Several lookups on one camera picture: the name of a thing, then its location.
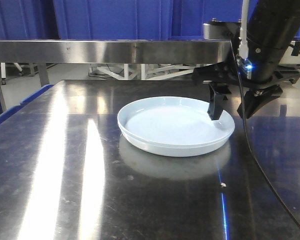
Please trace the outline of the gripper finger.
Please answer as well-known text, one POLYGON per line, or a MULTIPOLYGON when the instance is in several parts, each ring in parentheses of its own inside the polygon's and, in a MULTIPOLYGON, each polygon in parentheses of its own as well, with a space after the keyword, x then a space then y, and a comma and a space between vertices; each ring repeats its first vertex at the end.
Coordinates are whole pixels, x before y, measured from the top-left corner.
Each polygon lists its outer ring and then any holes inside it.
POLYGON ((209 107, 207 113, 212 121, 219 120, 223 112, 223 101, 227 100, 228 86, 209 84, 209 107))
POLYGON ((260 108, 279 98, 283 93, 280 86, 271 86, 264 89, 250 89, 244 95, 244 114, 247 119, 253 116, 260 108))

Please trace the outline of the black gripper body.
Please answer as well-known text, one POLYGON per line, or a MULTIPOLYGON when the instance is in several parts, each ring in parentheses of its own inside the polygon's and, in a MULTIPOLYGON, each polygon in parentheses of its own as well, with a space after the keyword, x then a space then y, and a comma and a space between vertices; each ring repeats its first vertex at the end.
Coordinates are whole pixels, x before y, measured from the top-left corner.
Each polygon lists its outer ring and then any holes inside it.
MULTIPOLYGON (((297 69, 287 66, 278 66, 268 80, 264 82, 254 82, 248 78, 255 69, 251 63, 245 63, 238 69, 239 72, 243 74, 241 77, 242 85, 249 88, 256 97, 264 95, 271 87, 278 87, 282 82, 295 84, 300 78, 300 72, 297 69)), ((238 75, 230 68, 230 65, 225 62, 196 67, 193 70, 192 80, 195 83, 209 83, 213 86, 217 84, 239 85, 238 75)))

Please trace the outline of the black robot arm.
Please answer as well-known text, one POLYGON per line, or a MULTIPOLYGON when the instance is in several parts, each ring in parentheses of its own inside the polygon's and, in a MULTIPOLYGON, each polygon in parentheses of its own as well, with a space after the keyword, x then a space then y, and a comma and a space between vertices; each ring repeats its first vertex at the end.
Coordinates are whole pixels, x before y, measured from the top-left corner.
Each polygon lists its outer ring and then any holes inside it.
POLYGON ((211 120, 218 120, 228 85, 246 87, 237 112, 248 119, 283 93, 280 83, 300 78, 292 67, 279 63, 300 28, 300 0, 259 0, 248 20, 241 20, 231 39, 232 49, 225 61, 195 68, 195 83, 209 82, 211 120))

